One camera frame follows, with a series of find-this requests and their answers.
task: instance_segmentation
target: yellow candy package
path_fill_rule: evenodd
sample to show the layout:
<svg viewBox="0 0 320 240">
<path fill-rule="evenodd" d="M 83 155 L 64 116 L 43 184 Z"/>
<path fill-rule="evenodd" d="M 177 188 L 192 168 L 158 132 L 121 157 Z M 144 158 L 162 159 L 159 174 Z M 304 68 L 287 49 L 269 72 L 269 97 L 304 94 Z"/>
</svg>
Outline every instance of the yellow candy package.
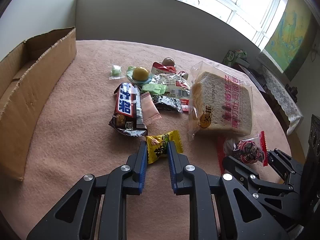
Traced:
<svg viewBox="0 0 320 240">
<path fill-rule="evenodd" d="M 148 146 L 148 164 L 154 163 L 160 157 L 167 156 L 167 143 L 174 141 L 177 153 L 183 153 L 182 143 L 178 130 L 158 136 L 146 136 Z"/>
</svg>

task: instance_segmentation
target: painting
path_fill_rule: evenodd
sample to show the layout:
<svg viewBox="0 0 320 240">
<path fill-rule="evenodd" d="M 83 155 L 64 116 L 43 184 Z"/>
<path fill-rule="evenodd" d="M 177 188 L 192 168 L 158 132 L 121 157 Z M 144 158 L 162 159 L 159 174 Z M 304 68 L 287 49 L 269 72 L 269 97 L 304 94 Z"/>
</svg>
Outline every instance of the painting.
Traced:
<svg viewBox="0 0 320 240">
<path fill-rule="evenodd" d="M 291 80 L 306 59 L 315 35 L 315 20 L 305 1 L 288 0 L 282 18 L 265 50 Z M 302 62 L 299 67 L 296 65 L 297 62 Z"/>
</svg>

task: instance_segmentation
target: yellow ball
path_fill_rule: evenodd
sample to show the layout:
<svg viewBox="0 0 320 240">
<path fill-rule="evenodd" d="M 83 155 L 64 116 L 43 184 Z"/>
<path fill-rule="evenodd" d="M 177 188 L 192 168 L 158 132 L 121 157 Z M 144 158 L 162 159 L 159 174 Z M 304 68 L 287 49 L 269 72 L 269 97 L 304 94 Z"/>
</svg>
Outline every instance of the yellow ball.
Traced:
<svg viewBox="0 0 320 240">
<path fill-rule="evenodd" d="M 144 67 L 136 67 L 133 70 L 132 77 L 137 81 L 146 81 L 149 78 L 149 70 Z"/>
</svg>

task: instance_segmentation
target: bread package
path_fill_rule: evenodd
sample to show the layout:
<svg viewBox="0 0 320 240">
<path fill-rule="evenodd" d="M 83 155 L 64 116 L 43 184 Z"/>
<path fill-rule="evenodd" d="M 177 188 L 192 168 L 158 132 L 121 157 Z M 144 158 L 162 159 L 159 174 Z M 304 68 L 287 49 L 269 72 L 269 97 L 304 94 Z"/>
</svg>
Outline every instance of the bread package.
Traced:
<svg viewBox="0 0 320 240">
<path fill-rule="evenodd" d="M 189 139 L 195 133 L 246 136 L 252 128 L 252 89 L 239 78 L 200 62 L 191 87 Z"/>
</svg>

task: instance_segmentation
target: bread brand logo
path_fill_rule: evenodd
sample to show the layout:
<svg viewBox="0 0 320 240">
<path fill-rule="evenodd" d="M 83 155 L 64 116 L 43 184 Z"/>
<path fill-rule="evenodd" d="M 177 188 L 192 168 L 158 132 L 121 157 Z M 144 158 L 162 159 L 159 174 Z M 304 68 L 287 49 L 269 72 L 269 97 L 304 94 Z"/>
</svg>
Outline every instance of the bread brand logo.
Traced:
<svg viewBox="0 0 320 240">
<path fill-rule="evenodd" d="M 203 114 L 200 117 L 200 126 L 202 128 L 208 128 L 210 126 L 211 115 L 212 115 L 211 106 L 205 106 L 205 111 L 203 111 Z"/>
</svg>

